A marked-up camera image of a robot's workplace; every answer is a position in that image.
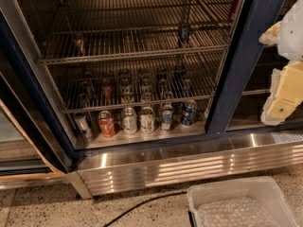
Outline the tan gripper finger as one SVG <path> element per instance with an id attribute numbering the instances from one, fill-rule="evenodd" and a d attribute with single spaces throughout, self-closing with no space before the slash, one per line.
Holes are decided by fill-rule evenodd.
<path id="1" fill-rule="evenodd" d="M 274 100 L 267 114 L 274 120 L 284 121 L 303 102 L 303 62 L 287 64 L 280 72 Z"/>
<path id="2" fill-rule="evenodd" d="M 271 27 L 269 27 L 264 33 L 261 34 L 258 41 L 264 45 L 269 45 L 269 46 L 277 45 L 280 26 L 281 26 L 281 22 L 277 22 Z"/>

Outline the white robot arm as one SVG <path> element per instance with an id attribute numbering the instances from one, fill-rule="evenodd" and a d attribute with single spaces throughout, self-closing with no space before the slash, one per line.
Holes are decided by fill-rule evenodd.
<path id="1" fill-rule="evenodd" d="M 261 34 L 258 41 L 277 45 L 278 55 L 289 62 L 274 69 L 270 95 L 262 108 L 260 121 L 278 125 L 303 102 L 303 0 L 297 0 L 283 19 Z"/>

